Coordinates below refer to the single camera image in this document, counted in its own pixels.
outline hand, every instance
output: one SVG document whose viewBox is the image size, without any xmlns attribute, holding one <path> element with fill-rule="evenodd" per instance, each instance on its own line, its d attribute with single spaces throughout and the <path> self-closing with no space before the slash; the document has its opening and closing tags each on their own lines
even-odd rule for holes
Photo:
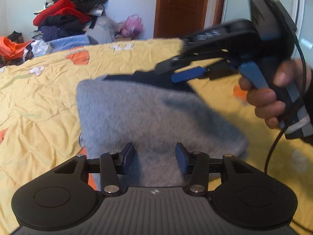
<svg viewBox="0 0 313 235">
<path fill-rule="evenodd" d="M 306 91 L 311 82 L 311 68 L 306 67 Z M 291 82 L 296 82 L 300 89 L 302 84 L 303 67 L 300 59 L 285 61 L 277 69 L 273 83 L 279 87 L 285 87 Z M 270 129 L 279 128 L 278 117 L 285 111 L 285 104 L 277 100 L 276 93 L 270 88 L 252 89 L 251 82 L 242 77 L 239 80 L 240 88 L 248 91 L 247 102 L 255 106 L 255 115 L 265 120 Z"/>
</svg>

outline blue trigger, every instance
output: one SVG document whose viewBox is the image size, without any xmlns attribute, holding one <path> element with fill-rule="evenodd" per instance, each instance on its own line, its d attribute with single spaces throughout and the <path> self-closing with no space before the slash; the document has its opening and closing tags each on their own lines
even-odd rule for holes
<svg viewBox="0 0 313 235">
<path fill-rule="evenodd" d="M 179 147 L 175 147 L 175 156 L 178 162 L 178 166 L 183 174 L 188 172 L 188 159 L 187 156 L 181 151 Z"/>
<path fill-rule="evenodd" d="M 255 62 L 246 62 L 239 66 L 239 73 L 251 81 L 257 89 L 269 87 L 267 82 Z"/>
<path fill-rule="evenodd" d="M 174 73 L 171 79 L 172 82 L 179 83 L 199 78 L 203 76 L 205 73 L 207 73 L 207 70 L 205 68 L 198 66 L 196 68 Z"/>
</svg>

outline black cable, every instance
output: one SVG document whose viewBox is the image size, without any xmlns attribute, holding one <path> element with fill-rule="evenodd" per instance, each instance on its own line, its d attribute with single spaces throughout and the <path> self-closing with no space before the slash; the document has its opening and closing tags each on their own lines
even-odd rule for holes
<svg viewBox="0 0 313 235">
<path fill-rule="evenodd" d="M 303 97 L 304 97 L 305 92 L 306 92 L 306 60 L 305 60 L 303 52 L 301 50 L 298 38 L 295 34 L 294 34 L 294 42 L 295 42 L 295 45 L 297 47 L 297 50 L 298 50 L 300 58 L 301 58 L 302 68 L 303 68 L 303 75 L 302 75 L 303 78 L 302 78 L 302 85 L 301 85 L 301 90 L 300 90 L 300 97 L 299 97 L 298 101 L 294 103 L 294 105 L 293 105 L 294 109 L 291 108 L 293 110 L 293 112 L 291 112 L 289 114 L 290 118 L 293 118 L 297 114 L 298 109 L 301 107 L 301 105 L 303 105 Z M 292 119 L 290 119 L 289 122 L 285 123 L 285 126 L 281 129 L 281 131 L 279 132 L 278 136 L 276 137 L 272 147 L 270 148 L 270 151 L 266 157 L 265 166 L 264 166 L 264 173 L 265 174 L 267 174 L 268 165 L 269 165 L 271 156 L 275 150 L 275 147 L 278 144 L 279 140 L 281 139 L 282 135 L 285 133 L 287 128 L 290 126 L 291 121 L 292 121 Z M 299 224 L 297 221 L 295 221 L 293 219 L 292 219 L 292 222 L 295 225 L 299 226 L 301 229 L 313 234 L 313 230 L 310 230 L 309 228 L 304 227 L 303 225 Z"/>
</svg>

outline gray towel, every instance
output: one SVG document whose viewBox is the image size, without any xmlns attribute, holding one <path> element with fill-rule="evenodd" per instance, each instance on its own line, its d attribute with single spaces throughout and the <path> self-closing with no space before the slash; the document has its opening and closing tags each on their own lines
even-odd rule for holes
<svg viewBox="0 0 313 235">
<path fill-rule="evenodd" d="M 175 158 L 177 142 L 212 158 L 245 152 L 244 135 L 195 93 L 102 79 L 77 86 L 82 137 L 88 158 L 120 152 L 134 143 L 136 156 L 120 177 L 123 187 L 183 185 Z M 100 176 L 94 178 L 99 188 Z"/>
</svg>

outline logo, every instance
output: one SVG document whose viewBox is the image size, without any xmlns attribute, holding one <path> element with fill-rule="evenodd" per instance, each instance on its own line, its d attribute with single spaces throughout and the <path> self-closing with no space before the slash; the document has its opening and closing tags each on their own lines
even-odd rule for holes
<svg viewBox="0 0 313 235">
<path fill-rule="evenodd" d="M 157 194 L 159 194 L 160 193 L 160 191 L 159 190 L 157 190 L 157 189 L 154 189 L 154 190 L 152 190 L 152 191 L 150 191 L 152 194 L 154 194 L 154 195 L 157 195 Z"/>
</svg>

